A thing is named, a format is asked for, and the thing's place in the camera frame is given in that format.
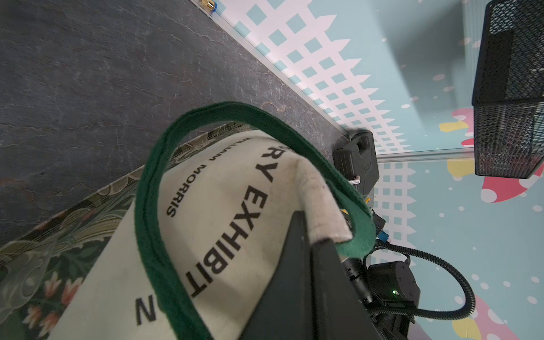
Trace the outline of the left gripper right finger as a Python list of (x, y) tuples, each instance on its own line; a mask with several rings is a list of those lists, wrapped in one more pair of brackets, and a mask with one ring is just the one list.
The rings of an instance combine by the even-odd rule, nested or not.
[(314, 339), (379, 339), (330, 239), (311, 247)]

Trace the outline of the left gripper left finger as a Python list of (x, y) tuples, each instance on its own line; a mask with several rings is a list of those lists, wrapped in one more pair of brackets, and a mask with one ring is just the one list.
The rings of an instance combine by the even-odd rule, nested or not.
[(302, 211), (293, 213), (276, 270), (241, 339), (312, 339), (311, 251)]

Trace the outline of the beige canvas tote bag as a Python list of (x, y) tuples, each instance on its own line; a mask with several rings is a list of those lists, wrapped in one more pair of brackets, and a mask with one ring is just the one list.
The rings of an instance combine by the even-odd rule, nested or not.
[(190, 111), (144, 167), (1, 248), (1, 338), (241, 339), (296, 211), (310, 251), (373, 249), (364, 197), (289, 125)]

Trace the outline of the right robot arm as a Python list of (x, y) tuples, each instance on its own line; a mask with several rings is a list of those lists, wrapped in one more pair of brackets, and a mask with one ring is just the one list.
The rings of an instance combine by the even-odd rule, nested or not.
[[(375, 212), (372, 218), (377, 239), (371, 253), (387, 250), (405, 256), (405, 260), (368, 265), (366, 260), (371, 257), (368, 254), (363, 258), (347, 258), (341, 263), (382, 339), (407, 339), (409, 326), (416, 323), (417, 317), (459, 321), (476, 311), (473, 289), (459, 270), (428, 252), (390, 243), (389, 235), (384, 231), (385, 220)], [(456, 280), (464, 294), (459, 309), (431, 311), (419, 308), (421, 289), (410, 269), (413, 257), (435, 264)]]

